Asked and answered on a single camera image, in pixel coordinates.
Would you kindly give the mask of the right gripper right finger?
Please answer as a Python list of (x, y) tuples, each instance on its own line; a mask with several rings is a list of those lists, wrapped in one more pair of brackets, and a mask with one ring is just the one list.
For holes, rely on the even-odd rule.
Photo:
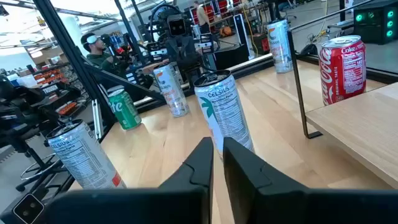
[(235, 224), (398, 224), (398, 190), (309, 188), (233, 138), (223, 167)]

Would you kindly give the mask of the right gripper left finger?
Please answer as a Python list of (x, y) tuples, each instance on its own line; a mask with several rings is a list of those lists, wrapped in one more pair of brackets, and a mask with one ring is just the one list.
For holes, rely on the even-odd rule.
[(50, 202), (45, 224), (210, 224), (213, 143), (203, 138), (160, 186), (75, 190)]

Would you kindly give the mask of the Celsius Peach Vibe can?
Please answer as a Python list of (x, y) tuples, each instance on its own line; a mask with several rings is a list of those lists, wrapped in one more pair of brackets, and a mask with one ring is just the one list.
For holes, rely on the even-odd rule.
[(193, 82), (198, 104), (214, 144), (223, 153), (225, 137), (231, 137), (254, 152), (236, 81), (229, 70), (205, 72)]

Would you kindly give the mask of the red Coca-Cola can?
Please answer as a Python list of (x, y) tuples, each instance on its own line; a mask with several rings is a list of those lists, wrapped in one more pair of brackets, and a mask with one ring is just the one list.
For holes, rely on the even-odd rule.
[(325, 106), (365, 92), (366, 46), (360, 36), (341, 36), (322, 43), (318, 59)]

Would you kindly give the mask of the person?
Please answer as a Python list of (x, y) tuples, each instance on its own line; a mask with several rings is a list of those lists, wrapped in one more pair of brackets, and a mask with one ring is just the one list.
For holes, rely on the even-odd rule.
[(206, 14), (205, 8), (197, 0), (194, 0), (193, 3), (197, 9), (197, 19), (199, 22), (201, 33), (210, 33), (210, 21)]
[(127, 73), (135, 72), (138, 69), (138, 67), (134, 67), (129, 62), (122, 60), (121, 57), (106, 53), (105, 50), (107, 47), (101, 37), (98, 37), (98, 40), (94, 44), (84, 44), (86, 38), (91, 35), (95, 34), (89, 32), (81, 37), (82, 46), (89, 52), (86, 58), (91, 63), (121, 78), (125, 78)]

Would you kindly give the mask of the black crate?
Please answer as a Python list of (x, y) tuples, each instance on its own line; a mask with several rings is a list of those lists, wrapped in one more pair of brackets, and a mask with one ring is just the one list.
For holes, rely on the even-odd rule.
[(215, 65), (218, 70), (225, 70), (249, 60), (249, 51), (246, 44), (236, 45), (215, 52)]

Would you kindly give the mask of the green Sprite can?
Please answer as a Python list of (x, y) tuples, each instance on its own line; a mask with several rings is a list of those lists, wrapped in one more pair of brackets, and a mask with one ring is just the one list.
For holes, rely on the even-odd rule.
[(124, 130), (133, 129), (141, 124), (141, 117), (128, 92), (116, 90), (108, 96), (109, 106)]

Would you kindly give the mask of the storage rack with orange parts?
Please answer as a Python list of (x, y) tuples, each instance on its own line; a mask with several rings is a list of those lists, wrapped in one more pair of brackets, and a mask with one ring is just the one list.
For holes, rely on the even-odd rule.
[(34, 73), (37, 88), (44, 95), (44, 105), (61, 116), (77, 117), (86, 110), (91, 98), (76, 71), (67, 63)]

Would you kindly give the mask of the black computer with green fans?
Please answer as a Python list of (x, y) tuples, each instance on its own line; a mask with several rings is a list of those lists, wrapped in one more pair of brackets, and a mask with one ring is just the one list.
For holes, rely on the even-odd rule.
[(398, 40), (398, 0), (374, 0), (354, 9), (354, 33), (364, 43)]

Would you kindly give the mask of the wooden shelf with black frame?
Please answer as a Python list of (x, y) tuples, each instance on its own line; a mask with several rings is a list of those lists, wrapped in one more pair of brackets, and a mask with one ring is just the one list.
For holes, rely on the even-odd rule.
[(398, 189), (398, 83), (306, 111), (296, 54), (292, 61), (303, 159), (283, 173), (310, 187)]

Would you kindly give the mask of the silver metal bracket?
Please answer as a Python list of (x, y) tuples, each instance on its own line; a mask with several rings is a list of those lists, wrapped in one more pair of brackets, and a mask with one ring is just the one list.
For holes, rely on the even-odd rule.
[(97, 140), (100, 140), (103, 137), (104, 133), (101, 108), (97, 99), (92, 100), (91, 104), (93, 110), (93, 123), (95, 128), (95, 136)]

